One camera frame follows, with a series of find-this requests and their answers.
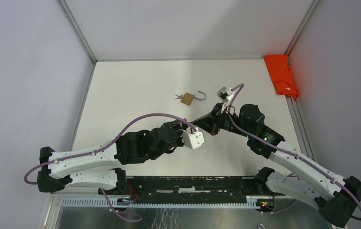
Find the white wall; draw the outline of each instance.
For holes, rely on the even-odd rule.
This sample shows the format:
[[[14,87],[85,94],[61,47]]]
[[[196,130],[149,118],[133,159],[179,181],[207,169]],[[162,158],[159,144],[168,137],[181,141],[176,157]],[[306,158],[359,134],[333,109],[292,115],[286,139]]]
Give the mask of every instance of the white wall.
[[[319,162],[361,180],[361,1],[322,1],[290,65]]]
[[[56,1],[0,0],[0,228],[38,228],[48,194],[23,175],[69,149],[91,69]]]
[[[282,54],[312,0],[67,0],[96,58]]]

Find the red towel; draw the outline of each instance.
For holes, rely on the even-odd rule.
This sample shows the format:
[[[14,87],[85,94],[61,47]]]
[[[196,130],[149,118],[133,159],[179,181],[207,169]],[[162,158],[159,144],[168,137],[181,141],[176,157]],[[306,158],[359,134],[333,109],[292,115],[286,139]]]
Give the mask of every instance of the red towel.
[[[266,55],[264,59],[276,93],[298,98],[300,93],[293,83],[288,58],[286,55]]]

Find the brass padlock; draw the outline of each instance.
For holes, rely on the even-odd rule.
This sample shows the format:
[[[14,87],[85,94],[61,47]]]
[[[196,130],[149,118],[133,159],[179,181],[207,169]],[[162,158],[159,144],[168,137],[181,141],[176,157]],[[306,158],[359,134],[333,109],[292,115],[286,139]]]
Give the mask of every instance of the brass padlock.
[[[206,96],[206,94],[205,93],[203,93],[203,92],[201,92],[201,91],[197,91],[197,92],[199,92],[199,93],[202,93],[203,95],[204,95],[204,98],[203,99],[199,99],[199,98],[197,98],[197,97],[195,97],[193,94],[191,94],[191,93],[185,93],[185,94],[182,94],[182,95],[177,95],[177,97],[178,98],[176,98],[176,99],[181,99],[181,103],[183,103],[183,104],[186,104],[186,105],[190,105],[190,104],[192,104],[192,102],[193,102],[193,100],[194,99],[198,99],[198,100],[200,100],[200,101],[203,101],[203,100],[205,100],[206,98],[207,98],[207,96]]]

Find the metal frame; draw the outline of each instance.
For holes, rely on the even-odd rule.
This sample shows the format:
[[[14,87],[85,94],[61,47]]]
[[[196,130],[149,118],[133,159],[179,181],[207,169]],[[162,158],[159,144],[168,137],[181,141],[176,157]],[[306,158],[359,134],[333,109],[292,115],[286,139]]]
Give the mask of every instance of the metal frame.
[[[263,56],[254,56],[254,57],[193,57],[193,58],[140,58],[140,59],[103,59],[98,60],[98,62],[129,62],[129,61],[211,61],[211,60],[260,60],[263,59]]]
[[[109,200],[113,203],[114,207],[120,207],[117,205],[117,199],[120,196],[110,196]],[[257,209],[255,206],[255,202],[257,199],[267,199],[272,198],[272,196],[246,196],[247,204],[223,204],[221,208],[249,208],[249,209]],[[289,196],[276,196],[276,199],[291,199]],[[108,208],[108,205],[102,206],[101,203],[106,203],[104,197],[100,197],[97,193],[92,194],[81,194],[81,191],[76,194],[51,194],[48,202],[47,202],[47,211],[43,216],[40,229],[54,229],[57,226],[58,216],[60,214],[61,207],[69,206],[69,207],[105,207]],[[153,205],[153,204],[139,204],[132,206],[135,208],[170,208],[170,205]],[[213,204],[212,206],[199,206],[199,205],[185,205],[184,208],[216,208],[217,205]]]
[[[66,2],[66,0],[56,0],[56,1],[61,6],[65,16],[68,19],[68,22],[71,24],[71,26],[72,26],[75,34],[77,35],[79,42],[81,43],[82,47],[84,48],[87,56],[89,57],[89,59],[91,60],[91,62],[93,64],[96,64],[97,59],[96,59],[91,47],[89,46],[89,43],[84,36],[84,33],[82,32],[81,28],[79,27],[78,22],[76,21],[74,15],[72,14],[72,11],[68,6],[68,3]]]
[[[308,22],[310,21],[311,17],[313,16],[316,8],[319,6],[322,0],[313,0],[309,9],[307,10],[305,16],[303,17],[302,22],[300,23],[299,27],[297,28],[290,44],[288,45],[285,55],[291,55],[294,47],[296,46],[297,42],[299,41],[300,37],[302,36],[305,28],[308,26]],[[93,68],[91,72],[91,76],[89,78],[88,86],[86,89],[84,102],[81,107],[80,115],[78,117],[78,121],[75,127],[74,136],[71,143],[71,148],[73,147],[74,140],[76,137],[76,133],[79,127],[79,121],[82,116],[82,112],[84,109],[86,97],[89,91],[89,87],[92,81],[93,73],[96,67],[96,63],[98,62],[97,58],[95,57],[94,53],[92,52],[92,49],[87,42],[82,30],[80,29],[78,22],[76,21],[75,17],[73,16],[68,3],[66,0],[56,0],[56,2],[59,3],[61,6],[64,14],[66,15],[68,21],[70,22],[73,30],[75,31],[81,45],[83,46],[87,56],[89,57],[90,61],[93,63]],[[207,60],[208,58],[196,58],[193,60]],[[210,58],[210,60],[223,60],[222,58]],[[162,60],[162,59],[137,59],[137,60],[102,60],[102,61],[151,61],[151,60]],[[311,159],[316,161],[316,155],[312,150],[311,143],[308,139],[308,135],[306,132],[306,125],[303,118],[303,113],[300,109],[300,105],[296,99],[293,99],[291,97],[286,97],[287,105],[289,107],[290,114],[292,116],[293,126],[296,131],[297,139],[299,142],[299,146],[301,149],[301,152],[305,155],[308,155]],[[78,198],[85,198],[85,197],[100,197],[97,194],[97,190],[94,188],[67,188],[67,190],[64,190],[64,192],[57,192],[54,194],[51,194],[46,205],[46,211],[44,213],[43,219],[40,224],[40,229],[54,229],[57,223],[58,215],[61,210],[61,205],[63,203],[63,200],[65,197],[78,197]],[[266,198],[266,196],[247,196],[247,198]],[[276,198],[290,198],[287,196],[281,196]]]
[[[244,209],[260,209],[256,206],[258,199],[268,199],[271,196],[246,197],[246,203],[227,203],[227,204],[122,204],[119,203],[121,197],[109,197],[109,201],[114,208],[244,208]],[[105,197],[62,197],[61,207],[93,207],[108,208]]]

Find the white table surface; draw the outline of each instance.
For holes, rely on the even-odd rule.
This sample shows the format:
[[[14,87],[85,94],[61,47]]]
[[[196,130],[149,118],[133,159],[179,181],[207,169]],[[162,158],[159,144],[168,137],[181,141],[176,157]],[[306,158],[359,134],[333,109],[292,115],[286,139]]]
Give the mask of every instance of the white table surface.
[[[96,146],[113,139],[131,120],[149,113],[168,113],[193,121],[219,102],[216,92],[223,86],[245,87],[234,102],[257,104],[265,114],[265,124],[298,149],[298,141],[284,96],[276,95],[264,60],[206,61],[132,61],[98,62],[79,122],[73,149]],[[190,106],[174,100],[176,94],[189,92],[204,101]],[[151,130],[166,117],[143,119],[128,131]],[[289,171],[256,155],[246,145],[247,138],[221,130],[206,143],[191,150],[179,147],[172,154],[144,164],[122,166],[128,176],[251,176],[262,167],[272,167],[283,174]]]

